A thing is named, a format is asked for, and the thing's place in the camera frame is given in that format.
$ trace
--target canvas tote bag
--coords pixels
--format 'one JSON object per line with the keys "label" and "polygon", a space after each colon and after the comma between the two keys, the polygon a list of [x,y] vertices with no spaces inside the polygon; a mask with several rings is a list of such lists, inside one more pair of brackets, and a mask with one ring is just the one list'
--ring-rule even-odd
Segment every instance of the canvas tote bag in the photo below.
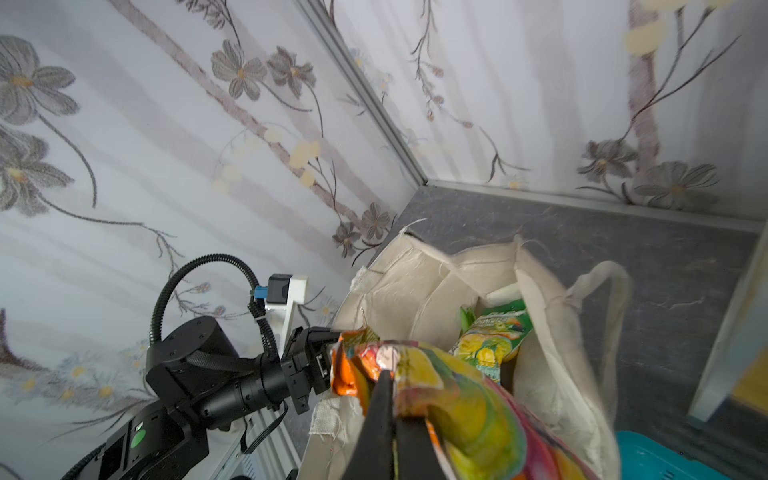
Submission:
{"label": "canvas tote bag", "polygon": [[[352,282],[333,323],[367,325],[381,339],[410,339],[445,351],[459,338],[461,306],[482,310],[522,298],[534,325],[520,347],[515,399],[533,412],[600,478],[620,477],[612,424],[616,354],[631,279],[618,264],[599,263],[565,289],[517,236],[447,255],[406,229]],[[611,280],[599,381],[589,365],[578,315],[581,301]],[[315,408],[300,480],[340,478],[364,418],[353,397],[326,392]]]}

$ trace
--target green sticker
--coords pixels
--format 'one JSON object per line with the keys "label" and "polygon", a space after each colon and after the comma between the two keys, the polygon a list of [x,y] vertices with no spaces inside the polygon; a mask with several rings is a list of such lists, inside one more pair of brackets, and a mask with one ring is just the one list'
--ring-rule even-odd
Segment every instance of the green sticker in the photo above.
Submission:
{"label": "green sticker", "polygon": [[136,435],[134,435],[134,439],[131,440],[131,448],[135,449],[136,445],[140,444],[142,440],[144,440],[144,437],[147,435],[146,430],[139,430]]}

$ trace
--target floral wallpaper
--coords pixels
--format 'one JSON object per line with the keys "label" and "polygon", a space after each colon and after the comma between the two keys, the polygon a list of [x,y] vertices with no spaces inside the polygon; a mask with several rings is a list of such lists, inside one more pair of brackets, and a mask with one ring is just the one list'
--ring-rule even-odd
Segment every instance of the floral wallpaper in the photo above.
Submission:
{"label": "floral wallpaper", "polygon": [[[149,317],[181,265],[306,274],[297,321],[328,325],[416,185],[289,2],[0,12],[0,477],[58,478],[156,398]],[[195,270],[166,329],[214,316],[255,356],[248,295]]]}
{"label": "floral wallpaper", "polygon": [[768,215],[759,0],[325,0],[431,179]]}

